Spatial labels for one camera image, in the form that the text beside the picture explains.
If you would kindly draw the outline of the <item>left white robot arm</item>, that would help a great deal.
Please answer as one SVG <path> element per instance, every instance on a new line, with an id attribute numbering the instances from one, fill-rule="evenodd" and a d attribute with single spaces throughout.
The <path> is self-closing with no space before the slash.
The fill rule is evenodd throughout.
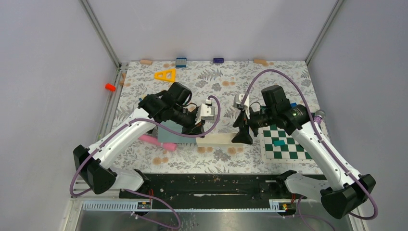
<path id="1" fill-rule="evenodd" d="M 138 198 L 149 193 L 149 185 L 136 170 L 113 167 L 114 161 L 133 142 L 164 121 L 173 121 L 183 127 L 182 132 L 167 129 L 172 134 L 188 138 L 201 138 L 208 134 L 204 130 L 206 116 L 214 117 L 213 96 L 197 105 L 190 112 L 187 103 L 192 92 L 179 82 L 169 89 L 146 95 L 138 107 L 118 127 L 94 144 L 78 145 L 73 150 L 76 172 L 70 184 L 74 197 L 88 192 L 102 194 L 109 189 L 127 189 Z"/>

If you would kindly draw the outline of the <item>beige letter paper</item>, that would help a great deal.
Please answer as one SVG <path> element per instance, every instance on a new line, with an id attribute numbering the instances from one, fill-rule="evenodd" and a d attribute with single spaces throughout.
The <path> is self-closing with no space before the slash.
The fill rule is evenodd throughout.
<path id="1" fill-rule="evenodd" d="M 243 147 L 242 143 L 233 143 L 232 139 L 236 133 L 209 133 L 204 138 L 196 138 L 198 147 L 213 147 L 213 148 L 238 148 Z"/>

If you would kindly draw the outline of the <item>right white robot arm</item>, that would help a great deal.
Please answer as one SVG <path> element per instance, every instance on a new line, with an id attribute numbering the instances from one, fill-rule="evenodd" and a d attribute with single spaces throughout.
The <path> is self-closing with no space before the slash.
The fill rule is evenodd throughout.
<path id="1" fill-rule="evenodd" d="M 352 210 L 367 201 L 376 181 L 372 175 L 361 175 L 346 162 L 327 141 L 318 124 L 309 116 L 303 105 L 292 107 L 279 85 L 261 91 L 265 106 L 254 111 L 248 96 L 237 94 L 233 106 L 240 110 L 233 127 L 239 132 L 232 143 L 252 144 L 260 128 L 272 125 L 284 130 L 311 156 L 323 172 L 327 182 L 303 176 L 288 170 L 276 181 L 276 192 L 282 198 L 293 193 L 321 202 L 325 210 L 336 219 L 349 215 Z"/>

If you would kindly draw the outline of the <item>light blue envelope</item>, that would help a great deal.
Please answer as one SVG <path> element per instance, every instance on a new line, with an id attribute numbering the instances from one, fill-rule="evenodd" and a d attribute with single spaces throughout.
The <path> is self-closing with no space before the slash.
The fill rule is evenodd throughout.
<path id="1" fill-rule="evenodd" d="M 158 127 L 157 139 L 161 143 L 196 144 L 195 138 L 187 138 L 187 137 L 179 136 L 161 127 Z"/>

